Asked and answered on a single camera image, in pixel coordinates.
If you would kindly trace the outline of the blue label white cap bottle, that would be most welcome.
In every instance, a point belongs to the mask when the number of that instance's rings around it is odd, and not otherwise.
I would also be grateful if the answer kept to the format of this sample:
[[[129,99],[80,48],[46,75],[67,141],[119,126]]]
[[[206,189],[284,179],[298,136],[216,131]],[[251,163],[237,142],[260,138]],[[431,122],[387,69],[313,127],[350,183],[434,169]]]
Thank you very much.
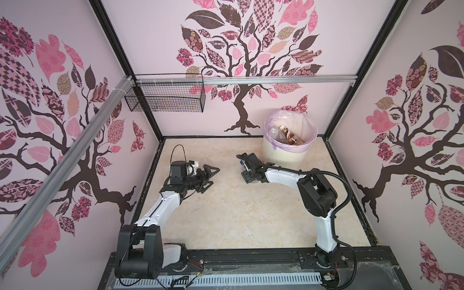
[[[285,141],[285,136],[283,135],[282,131],[275,126],[269,129],[268,134],[272,139],[279,143],[283,143]]]

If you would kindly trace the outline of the brown gold coffee bottle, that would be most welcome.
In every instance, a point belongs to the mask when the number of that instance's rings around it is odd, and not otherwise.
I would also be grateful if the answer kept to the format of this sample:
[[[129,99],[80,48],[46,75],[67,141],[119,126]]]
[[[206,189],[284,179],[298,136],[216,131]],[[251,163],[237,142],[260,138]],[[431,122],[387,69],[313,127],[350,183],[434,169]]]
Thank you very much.
[[[296,135],[295,133],[290,131],[285,125],[279,126],[279,129],[284,134],[284,136],[285,136],[286,140],[288,141],[289,145],[299,146],[299,145],[302,145],[304,143],[304,141],[298,135]]]

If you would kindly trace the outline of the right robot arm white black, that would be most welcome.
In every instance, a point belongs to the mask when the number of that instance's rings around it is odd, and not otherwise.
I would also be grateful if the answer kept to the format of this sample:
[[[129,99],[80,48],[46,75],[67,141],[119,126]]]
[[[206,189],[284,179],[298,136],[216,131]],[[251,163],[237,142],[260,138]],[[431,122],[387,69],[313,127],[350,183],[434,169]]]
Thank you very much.
[[[243,153],[236,157],[245,168],[242,176],[247,184],[255,181],[274,183],[299,191],[305,209],[314,217],[317,234],[315,257],[320,265],[327,267],[338,248],[332,219],[338,194],[325,177],[326,172],[316,168],[304,172],[272,163],[263,164],[253,153]]]

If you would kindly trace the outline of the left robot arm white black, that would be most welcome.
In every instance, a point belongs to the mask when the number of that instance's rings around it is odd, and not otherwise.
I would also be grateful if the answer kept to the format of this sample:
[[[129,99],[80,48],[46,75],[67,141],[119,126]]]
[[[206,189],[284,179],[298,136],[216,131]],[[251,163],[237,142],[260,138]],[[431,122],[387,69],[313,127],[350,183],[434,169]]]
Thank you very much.
[[[156,279],[162,269],[187,263],[184,244],[165,244],[162,228],[187,198],[190,190],[205,193],[220,168],[197,161],[174,161],[159,191],[160,197],[137,222],[124,225],[118,234],[115,276],[118,279]]]

